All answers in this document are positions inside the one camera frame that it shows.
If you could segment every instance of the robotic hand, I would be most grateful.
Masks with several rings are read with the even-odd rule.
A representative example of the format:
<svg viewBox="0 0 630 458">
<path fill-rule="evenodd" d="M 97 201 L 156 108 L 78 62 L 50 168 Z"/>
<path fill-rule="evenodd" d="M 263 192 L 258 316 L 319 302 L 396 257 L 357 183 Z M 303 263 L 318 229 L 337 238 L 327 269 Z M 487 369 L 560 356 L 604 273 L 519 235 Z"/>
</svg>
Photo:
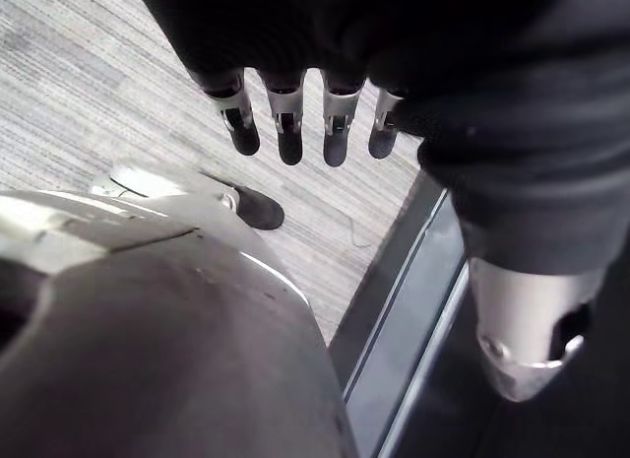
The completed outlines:
<svg viewBox="0 0 630 458">
<path fill-rule="evenodd" d="M 238 152 L 259 139 L 243 68 L 267 87 L 281 158 L 301 151 L 302 79 L 322 69 L 324 158 L 342 164 L 366 77 L 369 150 L 425 138 L 451 190 L 489 377 L 533 397 L 583 344 L 630 222 L 630 0 L 144 0 Z"/>
</svg>

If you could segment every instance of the black glove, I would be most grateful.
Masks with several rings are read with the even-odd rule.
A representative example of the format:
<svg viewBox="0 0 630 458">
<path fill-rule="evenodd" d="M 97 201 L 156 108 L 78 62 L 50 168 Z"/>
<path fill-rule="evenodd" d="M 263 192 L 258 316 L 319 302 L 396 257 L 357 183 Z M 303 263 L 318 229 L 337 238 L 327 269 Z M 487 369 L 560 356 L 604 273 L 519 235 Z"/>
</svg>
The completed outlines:
<svg viewBox="0 0 630 458">
<path fill-rule="evenodd" d="M 211 97 L 234 95 L 245 66 L 280 95 L 319 67 L 339 95 L 367 76 L 401 100 L 377 129 L 425 137 L 420 163 L 452 189 L 469 256 L 572 274 L 617 255 L 630 223 L 630 0 L 145 2 Z M 370 151 L 386 156 L 379 142 Z M 282 153 L 296 163 L 301 142 L 284 137 Z"/>
</svg>

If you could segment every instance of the black fingertip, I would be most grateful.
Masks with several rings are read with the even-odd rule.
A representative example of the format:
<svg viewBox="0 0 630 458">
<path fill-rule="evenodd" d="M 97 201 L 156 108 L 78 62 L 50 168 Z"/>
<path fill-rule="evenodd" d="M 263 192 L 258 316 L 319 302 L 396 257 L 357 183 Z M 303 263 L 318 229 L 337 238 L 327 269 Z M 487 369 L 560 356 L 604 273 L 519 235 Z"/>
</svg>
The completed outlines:
<svg viewBox="0 0 630 458">
<path fill-rule="evenodd" d="M 302 160 L 302 134 L 287 132 L 278 134 L 280 158 L 286 165 L 296 165 Z"/>
<path fill-rule="evenodd" d="M 368 144 L 370 155 L 376 160 L 387 158 L 394 149 L 394 143 L 396 143 L 396 132 L 372 128 Z"/>
<path fill-rule="evenodd" d="M 260 138 L 256 125 L 251 124 L 248 127 L 241 126 L 230 132 L 234 148 L 241 155 L 253 156 L 260 149 Z"/>
<path fill-rule="evenodd" d="M 347 135 L 333 133 L 324 136 L 324 161 L 330 167 L 339 167 L 346 160 Z"/>
</svg>

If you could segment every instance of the floor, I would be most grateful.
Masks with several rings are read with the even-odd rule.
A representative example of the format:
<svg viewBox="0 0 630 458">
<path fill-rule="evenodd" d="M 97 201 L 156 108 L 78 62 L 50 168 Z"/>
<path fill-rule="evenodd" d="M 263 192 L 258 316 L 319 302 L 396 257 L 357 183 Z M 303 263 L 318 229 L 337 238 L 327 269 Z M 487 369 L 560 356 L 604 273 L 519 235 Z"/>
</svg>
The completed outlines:
<svg viewBox="0 0 630 458">
<path fill-rule="evenodd" d="M 309 298 L 330 341 L 418 176 L 418 142 L 399 136 L 386 160 L 367 138 L 369 85 L 348 159 L 321 156 L 321 78 L 305 82 L 304 159 L 281 163 L 262 85 L 248 88 L 261 136 L 251 158 L 231 147 L 212 104 L 190 81 L 140 0 L 0 0 L 0 188 L 85 190 L 113 161 L 202 168 L 261 190 L 286 212 L 262 233 Z"/>
</svg>

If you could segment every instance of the black fabric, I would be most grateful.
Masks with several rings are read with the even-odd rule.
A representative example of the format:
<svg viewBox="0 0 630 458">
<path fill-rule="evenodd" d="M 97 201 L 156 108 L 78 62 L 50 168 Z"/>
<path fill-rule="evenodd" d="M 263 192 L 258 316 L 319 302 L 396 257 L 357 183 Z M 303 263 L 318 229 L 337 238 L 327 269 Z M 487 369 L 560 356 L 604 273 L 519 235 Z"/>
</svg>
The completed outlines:
<svg viewBox="0 0 630 458">
<path fill-rule="evenodd" d="M 193 71 L 328 67 L 407 96 L 394 125 L 426 138 L 469 256 L 549 274 L 618 255 L 630 0 L 145 1 Z"/>
</svg>

